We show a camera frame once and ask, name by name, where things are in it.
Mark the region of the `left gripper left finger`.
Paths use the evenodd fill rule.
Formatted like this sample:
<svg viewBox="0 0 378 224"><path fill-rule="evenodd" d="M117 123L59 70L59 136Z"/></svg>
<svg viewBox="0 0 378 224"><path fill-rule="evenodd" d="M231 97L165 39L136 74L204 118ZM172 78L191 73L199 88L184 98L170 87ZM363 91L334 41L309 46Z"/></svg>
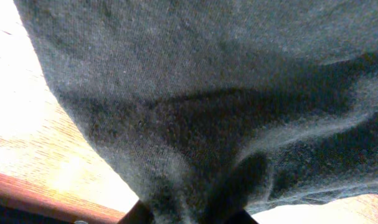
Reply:
<svg viewBox="0 0 378 224"><path fill-rule="evenodd" d="M152 224L154 216L150 209L142 202L137 201L118 224Z"/></svg>

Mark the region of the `dark green t-shirt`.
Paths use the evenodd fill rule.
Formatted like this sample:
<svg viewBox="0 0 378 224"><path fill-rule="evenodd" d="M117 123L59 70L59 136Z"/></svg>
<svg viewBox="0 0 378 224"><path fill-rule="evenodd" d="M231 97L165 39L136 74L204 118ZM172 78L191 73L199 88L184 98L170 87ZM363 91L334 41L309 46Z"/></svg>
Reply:
<svg viewBox="0 0 378 224"><path fill-rule="evenodd" d="M152 223L378 195L378 0L17 0L46 83Z"/></svg>

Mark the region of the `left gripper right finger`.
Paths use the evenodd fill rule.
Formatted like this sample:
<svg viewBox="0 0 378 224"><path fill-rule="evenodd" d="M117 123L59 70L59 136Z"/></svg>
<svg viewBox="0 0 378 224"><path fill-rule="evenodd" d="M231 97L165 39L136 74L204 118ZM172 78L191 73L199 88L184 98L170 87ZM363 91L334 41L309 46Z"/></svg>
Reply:
<svg viewBox="0 0 378 224"><path fill-rule="evenodd" d="M241 210L229 218L229 224L258 224L258 222L245 210Z"/></svg>

